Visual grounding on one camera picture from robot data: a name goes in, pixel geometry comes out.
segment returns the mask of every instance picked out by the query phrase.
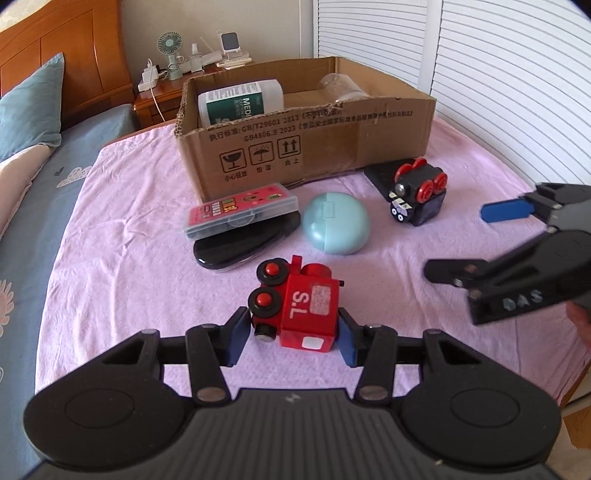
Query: blue pillow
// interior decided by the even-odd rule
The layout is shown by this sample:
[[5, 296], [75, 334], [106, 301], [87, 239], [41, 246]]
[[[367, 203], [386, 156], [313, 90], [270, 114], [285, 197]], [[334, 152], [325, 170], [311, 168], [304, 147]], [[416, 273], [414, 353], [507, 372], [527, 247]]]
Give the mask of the blue pillow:
[[60, 146], [63, 81], [59, 53], [0, 99], [0, 162], [33, 145]]

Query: transparent lid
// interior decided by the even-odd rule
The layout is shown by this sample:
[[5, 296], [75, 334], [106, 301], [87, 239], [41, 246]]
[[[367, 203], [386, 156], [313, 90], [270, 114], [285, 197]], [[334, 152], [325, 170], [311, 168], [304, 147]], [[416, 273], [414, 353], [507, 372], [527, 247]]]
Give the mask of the transparent lid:
[[184, 231], [191, 240], [200, 240], [297, 209], [297, 197], [274, 183], [192, 208]]

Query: blue bed sheet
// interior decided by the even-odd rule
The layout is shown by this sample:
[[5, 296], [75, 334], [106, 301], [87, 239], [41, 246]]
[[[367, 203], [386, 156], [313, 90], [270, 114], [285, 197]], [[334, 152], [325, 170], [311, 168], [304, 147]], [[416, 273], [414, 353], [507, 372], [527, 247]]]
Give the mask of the blue bed sheet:
[[[94, 164], [106, 143], [136, 130], [132, 106], [122, 105], [63, 132], [61, 147], [39, 172], [0, 241], [0, 288], [14, 295], [8, 318], [0, 305], [2, 480], [21, 478], [38, 462], [22, 428], [22, 414], [34, 394], [47, 283], [83, 185], [81, 173]], [[0, 301], [5, 297], [0, 294]]]

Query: wooden floor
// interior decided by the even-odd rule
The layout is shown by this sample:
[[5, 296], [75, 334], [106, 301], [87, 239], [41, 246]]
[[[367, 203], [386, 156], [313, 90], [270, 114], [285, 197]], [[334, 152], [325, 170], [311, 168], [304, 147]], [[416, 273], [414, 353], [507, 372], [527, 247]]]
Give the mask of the wooden floor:
[[575, 447], [591, 449], [591, 407], [565, 417], [564, 423]]

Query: pillow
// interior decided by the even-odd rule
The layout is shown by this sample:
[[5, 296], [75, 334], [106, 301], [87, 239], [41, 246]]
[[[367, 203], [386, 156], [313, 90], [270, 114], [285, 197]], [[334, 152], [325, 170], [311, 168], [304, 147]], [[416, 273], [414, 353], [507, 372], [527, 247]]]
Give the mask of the pillow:
[[0, 99], [0, 162], [33, 145], [61, 143], [60, 53]]
[[54, 149], [34, 145], [0, 163], [0, 238]]

